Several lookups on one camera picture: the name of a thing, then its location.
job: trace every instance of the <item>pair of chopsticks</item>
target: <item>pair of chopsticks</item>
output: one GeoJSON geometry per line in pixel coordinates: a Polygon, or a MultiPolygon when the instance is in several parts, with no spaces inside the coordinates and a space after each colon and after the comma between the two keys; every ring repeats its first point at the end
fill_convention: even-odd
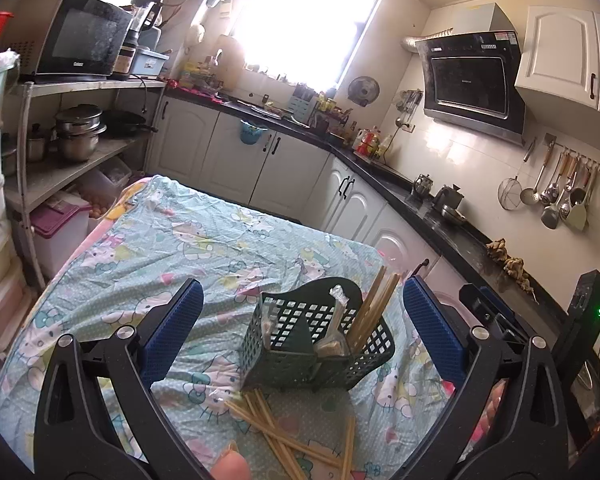
{"type": "Polygon", "coordinates": [[[248,408],[239,406],[230,400],[225,400],[224,403],[235,415],[262,432],[273,454],[280,461],[291,480],[306,480],[306,476],[300,469],[292,450],[300,451],[327,465],[339,468],[342,472],[342,479],[349,480],[356,427],[356,419],[353,416],[347,419],[344,460],[341,460],[335,455],[329,455],[321,450],[306,446],[283,433],[276,424],[262,391],[255,390],[254,392],[244,393],[243,396],[248,408]]]}
{"type": "Polygon", "coordinates": [[[362,306],[360,306],[351,328],[347,333],[347,344],[349,345],[349,350],[352,354],[360,353],[365,347],[369,335],[378,326],[382,313],[384,312],[387,303],[389,303],[395,287],[398,285],[398,282],[400,282],[400,274],[393,273],[387,280],[382,293],[376,297],[385,272],[386,267],[380,267],[380,271],[372,283],[365,301],[363,301],[362,306]]]}

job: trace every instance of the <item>dish rack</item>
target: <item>dish rack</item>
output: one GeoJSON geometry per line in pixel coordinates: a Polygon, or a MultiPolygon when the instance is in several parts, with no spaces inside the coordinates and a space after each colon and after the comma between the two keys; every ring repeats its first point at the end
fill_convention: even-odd
{"type": "Polygon", "coordinates": [[[347,278],[322,278],[281,294],[261,293],[239,351],[243,390],[262,386],[350,390],[391,359],[394,338],[382,318],[359,354],[316,356],[313,345],[327,332],[335,309],[329,291],[336,285],[349,298],[339,327],[346,335],[362,306],[360,288],[347,278]],[[277,315],[269,345],[262,336],[264,306],[277,315]]]}

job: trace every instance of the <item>microwave door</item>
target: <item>microwave door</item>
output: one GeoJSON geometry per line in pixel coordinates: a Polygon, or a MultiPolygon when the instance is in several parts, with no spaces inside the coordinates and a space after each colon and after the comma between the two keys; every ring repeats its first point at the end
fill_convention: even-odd
{"type": "Polygon", "coordinates": [[[62,0],[37,74],[110,75],[130,22],[128,12],[100,0],[62,0]]]}
{"type": "Polygon", "coordinates": [[[506,119],[507,79],[499,57],[436,57],[431,59],[435,101],[506,119]]]}

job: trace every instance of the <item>countertop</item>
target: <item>countertop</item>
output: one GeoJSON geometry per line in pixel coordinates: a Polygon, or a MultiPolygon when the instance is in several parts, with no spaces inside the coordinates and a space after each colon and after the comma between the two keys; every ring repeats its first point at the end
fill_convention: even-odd
{"type": "MultiPolygon", "coordinates": [[[[469,222],[454,226],[443,221],[442,215],[432,208],[431,198],[424,201],[411,197],[411,182],[377,164],[354,154],[350,148],[339,148],[325,142],[321,137],[286,120],[268,118],[237,102],[218,103],[183,89],[167,89],[166,97],[188,101],[218,110],[232,116],[262,124],[282,134],[319,146],[337,156],[344,164],[372,186],[394,210],[427,243],[469,283],[488,286],[509,306],[522,316],[539,335],[554,345],[567,315],[544,288],[530,277],[535,297],[523,292],[498,264],[487,256],[485,244],[491,240],[469,222]]],[[[600,360],[592,352],[590,362],[600,377],[600,360]]]]}

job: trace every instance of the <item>microwave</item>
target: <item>microwave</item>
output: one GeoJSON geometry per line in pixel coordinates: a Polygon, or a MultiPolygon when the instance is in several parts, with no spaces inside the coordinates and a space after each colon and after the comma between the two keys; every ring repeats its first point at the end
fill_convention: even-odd
{"type": "Polygon", "coordinates": [[[101,0],[23,0],[14,14],[2,44],[37,82],[111,75],[132,18],[101,0]]]}
{"type": "Polygon", "coordinates": [[[476,32],[416,43],[429,117],[524,145],[525,102],[515,88],[514,31],[476,32]]]}

